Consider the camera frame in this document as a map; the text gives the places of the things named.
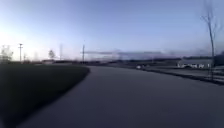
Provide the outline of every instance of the sky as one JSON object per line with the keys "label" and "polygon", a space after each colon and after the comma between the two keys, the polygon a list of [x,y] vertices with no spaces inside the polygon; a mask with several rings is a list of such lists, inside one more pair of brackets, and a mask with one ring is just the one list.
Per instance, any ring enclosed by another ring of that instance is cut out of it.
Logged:
{"label": "sky", "polygon": [[[213,0],[215,18],[224,23],[224,1]],[[210,48],[201,19],[203,0],[0,0],[0,45],[14,59],[64,58],[90,51],[201,51]],[[224,50],[223,31],[217,36]]]}

